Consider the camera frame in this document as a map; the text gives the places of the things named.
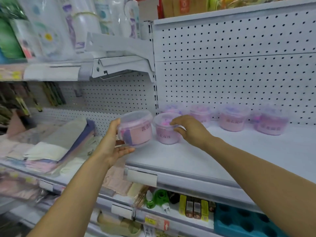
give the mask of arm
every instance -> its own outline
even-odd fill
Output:
[[[100,144],[74,175],[62,195],[27,237],[80,237],[88,227],[108,169],[133,148],[114,148],[120,119],[111,122]]]
[[[191,116],[173,119],[183,138],[211,155],[261,210],[289,236],[316,233],[316,185],[212,136]]]

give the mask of hand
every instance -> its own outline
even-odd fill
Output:
[[[111,121],[109,129],[94,151],[94,154],[96,155],[105,156],[106,160],[109,162],[110,167],[115,164],[118,158],[135,151],[135,148],[128,146],[115,148],[116,145],[124,144],[123,141],[116,141],[117,127],[120,123],[120,118]]]
[[[189,115],[176,117],[170,125],[183,126],[185,130],[182,127],[176,127],[174,130],[180,133],[188,143],[202,150],[205,150],[207,143],[215,138],[201,122]]]

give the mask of person's left arm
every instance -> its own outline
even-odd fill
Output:
[[[134,151],[130,147],[114,148],[119,124],[120,119],[111,122],[96,150],[27,237],[84,236],[107,171],[118,158]]]

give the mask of person's left hand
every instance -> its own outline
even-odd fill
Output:
[[[111,121],[109,129],[93,153],[95,155],[103,155],[110,166],[113,166],[118,158],[135,151],[135,148],[128,146],[115,148],[116,144],[124,143],[123,141],[116,141],[117,127],[120,123],[120,118]]]

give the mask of forearm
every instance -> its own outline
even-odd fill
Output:
[[[223,166],[262,211],[290,236],[315,235],[314,183],[216,137],[204,151]]]
[[[84,236],[108,169],[104,156],[92,155],[28,237]]]

